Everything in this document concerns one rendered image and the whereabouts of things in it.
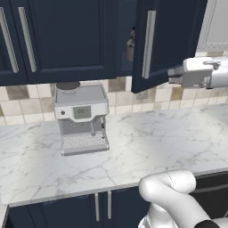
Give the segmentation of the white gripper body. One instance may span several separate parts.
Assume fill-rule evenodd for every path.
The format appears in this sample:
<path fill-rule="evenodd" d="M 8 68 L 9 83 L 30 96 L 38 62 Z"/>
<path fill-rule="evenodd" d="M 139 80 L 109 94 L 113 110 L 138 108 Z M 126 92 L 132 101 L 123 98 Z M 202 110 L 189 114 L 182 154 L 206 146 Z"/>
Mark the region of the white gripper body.
<path fill-rule="evenodd" d="M 183 61 L 182 85 L 185 88 L 199 86 L 205 77 L 209 77 L 214 69 L 205 61 L 212 61 L 211 57 L 194 57 Z"/>

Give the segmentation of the grey kettle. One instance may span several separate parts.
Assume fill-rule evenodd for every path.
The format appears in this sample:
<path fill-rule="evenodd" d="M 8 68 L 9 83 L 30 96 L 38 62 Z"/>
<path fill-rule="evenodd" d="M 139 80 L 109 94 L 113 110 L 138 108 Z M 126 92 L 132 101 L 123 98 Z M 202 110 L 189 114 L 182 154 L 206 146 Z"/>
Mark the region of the grey kettle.
<path fill-rule="evenodd" d="M 126 42 L 126 58 L 131 62 L 134 61 L 134 39 L 135 28 L 132 28 L 130 39 Z"/>

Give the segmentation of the navy base cabinet door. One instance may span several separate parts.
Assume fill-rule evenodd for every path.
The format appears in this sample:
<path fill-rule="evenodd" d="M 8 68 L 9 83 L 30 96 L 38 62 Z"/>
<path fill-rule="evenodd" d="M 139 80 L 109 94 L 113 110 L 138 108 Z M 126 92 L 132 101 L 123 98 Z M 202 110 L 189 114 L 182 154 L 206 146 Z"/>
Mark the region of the navy base cabinet door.
<path fill-rule="evenodd" d="M 94 196 L 52 200 L 9 209 L 5 228 L 101 228 Z"/>
<path fill-rule="evenodd" d="M 108 193 L 102 195 L 102 217 L 104 228 L 138 228 L 138 224 L 150 209 L 138 187 L 111 191 L 111 217 L 108 218 Z"/>

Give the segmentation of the grey framed window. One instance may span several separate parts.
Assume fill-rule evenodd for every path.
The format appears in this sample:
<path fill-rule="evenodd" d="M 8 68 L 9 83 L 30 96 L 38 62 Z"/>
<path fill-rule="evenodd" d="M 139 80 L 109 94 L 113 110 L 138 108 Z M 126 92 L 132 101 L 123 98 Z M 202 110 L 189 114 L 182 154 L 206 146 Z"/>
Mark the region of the grey framed window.
<path fill-rule="evenodd" d="M 208 0 L 197 51 L 228 51 L 228 0 Z"/>

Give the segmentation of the silver coffee machine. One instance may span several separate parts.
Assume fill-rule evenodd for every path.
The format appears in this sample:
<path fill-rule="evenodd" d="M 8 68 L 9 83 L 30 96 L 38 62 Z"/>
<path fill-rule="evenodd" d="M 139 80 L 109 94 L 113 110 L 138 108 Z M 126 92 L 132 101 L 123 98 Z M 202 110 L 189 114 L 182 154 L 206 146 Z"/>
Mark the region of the silver coffee machine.
<path fill-rule="evenodd" d="M 61 155 L 108 151 L 109 100 L 102 83 L 57 83 L 54 116 L 61 130 Z"/>

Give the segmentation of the navy wall cabinet door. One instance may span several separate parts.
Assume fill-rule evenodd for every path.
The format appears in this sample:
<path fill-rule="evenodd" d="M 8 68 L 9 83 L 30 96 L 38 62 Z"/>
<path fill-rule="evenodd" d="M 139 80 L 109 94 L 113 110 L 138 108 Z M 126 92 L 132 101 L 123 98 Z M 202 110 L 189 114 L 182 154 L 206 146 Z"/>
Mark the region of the navy wall cabinet door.
<path fill-rule="evenodd" d="M 28 81 L 27 72 L 20 48 L 20 40 L 12 14 L 10 0 L 0 0 L 0 7 L 4 8 L 4 14 L 10 31 L 12 45 L 17 59 L 19 71 L 12 72 L 12 66 L 6 49 L 3 32 L 0 26 L 0 86 L 26 85 Z"/>
<path fill-rule="evenodd" d="M 114 78 L 118 0 L 10 0 L 31 84 Z M 36 59 L 33 73 L 18 8 L 25 8 Z"/>
<path fill-rule="evenodd" d="M 168 81 L 167 71 L 195 56 L 208 0 L 137 0 L 132 92 Z M 142 77 L 148 11 L 156 12 L 148 79 Z"/>

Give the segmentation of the navy wall cabinet body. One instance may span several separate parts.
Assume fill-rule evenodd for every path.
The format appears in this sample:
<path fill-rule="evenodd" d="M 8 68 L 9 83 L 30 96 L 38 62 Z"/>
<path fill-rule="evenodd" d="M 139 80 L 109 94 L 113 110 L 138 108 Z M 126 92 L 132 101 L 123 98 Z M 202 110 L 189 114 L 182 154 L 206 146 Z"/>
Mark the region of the navy wall cabinet body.
<path fill-rule="evenodd" d="M 137 0 L 118 0 L 118 58 L 117 75 L 132 74 L 133 63 L 126 58 L 126 43 L 131 38 L 135 25 Z"/>

